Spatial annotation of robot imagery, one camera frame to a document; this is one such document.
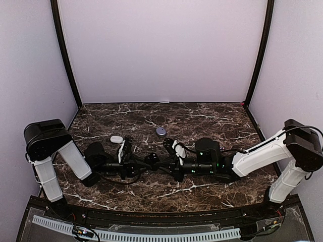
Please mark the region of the left black frame post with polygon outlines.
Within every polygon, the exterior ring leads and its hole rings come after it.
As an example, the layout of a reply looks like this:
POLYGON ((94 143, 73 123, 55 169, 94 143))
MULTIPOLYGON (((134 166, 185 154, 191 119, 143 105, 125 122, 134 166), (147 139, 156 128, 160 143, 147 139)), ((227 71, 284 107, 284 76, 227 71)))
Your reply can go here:
POLYGON ((55 26, 55 31, 57 35, 57 40, 60 48, 60 53, 65 67, 65 71, 67 74, 67 78, 69 81, 69 85, 72 90, 72 94, 76 102, 76 105, 78 109, 80 109, 83 103, 81 101, 81 97, 77 88, 77 84, 74 78, 72 66, 70 63, 70 59, 69 59, 69 55, 68 55, 68 51, 65 43, 64 32, 63 32, 60 11, 59 11, 59 2, 57 0, 50 0, 50 5, 51 5, 51 12, 52 12, 52 18, 55 26))

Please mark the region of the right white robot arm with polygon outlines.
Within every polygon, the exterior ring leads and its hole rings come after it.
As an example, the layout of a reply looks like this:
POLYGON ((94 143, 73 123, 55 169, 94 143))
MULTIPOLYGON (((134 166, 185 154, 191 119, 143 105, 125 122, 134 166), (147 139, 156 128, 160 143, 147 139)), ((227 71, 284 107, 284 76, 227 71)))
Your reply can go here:
POLYGON ((183 144, 167 138, 164 147, 170 158, 156 161, 154 170, 163 169, 176 181, 184 175, 210 175, 221 183, 233 183, 250 173, 283 159, 290 159, 278 179, 271 184, 266 201, 258 206, 258 215, 268 219, 277 210, 277 204, 285 201, 289 193, 303 179, 322 168, 322 131, 305 126, 294 119, 285 121, 284 127, 269 139, 247 150, 221 150, 219 142, 201 138, 192 150, 195 157, 187 157, 189 151, 183 144))

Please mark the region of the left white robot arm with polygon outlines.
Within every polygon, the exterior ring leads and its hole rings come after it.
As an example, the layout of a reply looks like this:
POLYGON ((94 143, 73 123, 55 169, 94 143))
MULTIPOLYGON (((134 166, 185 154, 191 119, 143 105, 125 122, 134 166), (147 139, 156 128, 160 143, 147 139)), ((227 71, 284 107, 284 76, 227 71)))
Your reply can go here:
POLYGON ((111 136, 112 143, 119 144, 116 156, 105 152, 100 142, 91 143, 81 152, 72 135, 60 119, 31 123, 24 130, 26 159, 32 164, 37 182, 46 198, 53 203, 51 211, 60 220, 71 216, 53 161, 59 155, 85 186, 92 187, 105 175, 119 175, 121 179, 139 179, 147 170, 142 159, 132 153, 132 138, 111 136))

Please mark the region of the black earbud charging case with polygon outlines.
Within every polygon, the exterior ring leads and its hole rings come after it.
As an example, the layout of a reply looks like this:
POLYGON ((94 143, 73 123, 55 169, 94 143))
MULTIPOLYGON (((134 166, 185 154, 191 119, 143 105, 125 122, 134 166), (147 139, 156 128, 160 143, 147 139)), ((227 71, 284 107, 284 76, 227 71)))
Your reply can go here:
POLYGON ((152 170, 157 170, 160 159, 156 153, 150 153, 144 158, 144 162, 148 164, 152 170))

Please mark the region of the white earbud charging case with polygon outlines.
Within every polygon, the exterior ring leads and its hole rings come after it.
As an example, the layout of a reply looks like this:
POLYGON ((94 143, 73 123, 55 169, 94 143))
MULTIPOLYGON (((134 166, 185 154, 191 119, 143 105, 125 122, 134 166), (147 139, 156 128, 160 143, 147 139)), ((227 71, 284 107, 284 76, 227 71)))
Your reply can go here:
POLYGON ((112 142, 112 143, 116 143, 116 144, 120 144, 120 143, 122 143, 123 142, 123 137, 121 137, 121 136, 111 136, 110 137, 110 141, 112 142))

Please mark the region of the purple round charging case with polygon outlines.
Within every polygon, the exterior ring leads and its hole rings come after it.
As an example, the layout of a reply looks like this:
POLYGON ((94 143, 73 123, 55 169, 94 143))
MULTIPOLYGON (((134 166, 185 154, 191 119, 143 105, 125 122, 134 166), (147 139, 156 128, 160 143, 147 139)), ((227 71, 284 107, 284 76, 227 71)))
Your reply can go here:
POLYGON ((156 128, 156 134, 159 137, 165 137, 167 135, 167 132, 166 132, 166 130, 164 128, 158 127, 158 128, 156 128))

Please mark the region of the black frame post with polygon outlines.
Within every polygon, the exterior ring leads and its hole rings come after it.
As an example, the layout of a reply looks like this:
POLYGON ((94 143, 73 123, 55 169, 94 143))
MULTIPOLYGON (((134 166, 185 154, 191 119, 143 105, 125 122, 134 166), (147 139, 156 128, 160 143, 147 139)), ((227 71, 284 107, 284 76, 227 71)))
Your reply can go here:
POLYGON ((55 26, 55 31, 57 35, 57 40, 60 48, 60 53, 65 67, 65 71, 67 74, 67 78, 69 81, 69 85, 72 90, 72 94, 76 102, 76 105, 78 109, 80 109, 83 103, 81 101, 81 97, 77 88, 77 84, 74 78, 72 66, 70 63, 70 59, 69 59, 69 55, 68 55, 68 51, 65 43, 64 32, 63 32, 60 11, 59 11, 59 2, 57 0, 50 0, 50 5, 51 5, 51 12, 52 12, 52 18, 55 26))
POLYGON ((270 28, 271 28, 272 17, 273 17, 273 12, 274 12, 274 5, 275 5, 274 0, 267 1, 265 19, 264 19, 263 30, 262 30, 259 49, 258 49, 258 54, 257 54, 253 74, 251 77, 250 85, 249 85, 249 88, 247 91, 247 95, 244 100, 245 109, 248 109, 251 104, 252 97, 253 97, 253 94, 254 94, 254 91, 256 88, 256 84, 257 84, 257 81, 259 78, 260 70, 262 67, 262 62, 263 62, 265 51, 266 51, 267 41, 268 41, 268 37, 270 34, 270 28))

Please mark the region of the right black frame post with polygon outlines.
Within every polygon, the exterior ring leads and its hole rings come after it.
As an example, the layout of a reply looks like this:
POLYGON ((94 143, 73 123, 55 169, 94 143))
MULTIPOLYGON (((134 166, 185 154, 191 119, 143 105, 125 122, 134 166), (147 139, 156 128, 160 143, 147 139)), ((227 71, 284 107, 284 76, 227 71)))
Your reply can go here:
POLYGON ((257 84, 257 81, 259 78, 260 70, 262 67, 262 62, 263 62, 265 51, 266 51, 267 41, 268 41, 268 37, 270 34, 270 28, 271 28, 272 17, 273 17, 273 12, 274 12, 274 5, 275 5, 274 0, 267 1, 265 19, 264 19, 263 30, 262 30, 259 49, 258 49, 258 54, 257 54, 253 74, 251 77, 250 85, 249 85, 249 88, 247 91, 247 95, 244 100, 245 109, 248 109, 251 104, 252 97, 253 97, 253 94, 254 94, 254 91, 256 88, 256 84, 257 84))

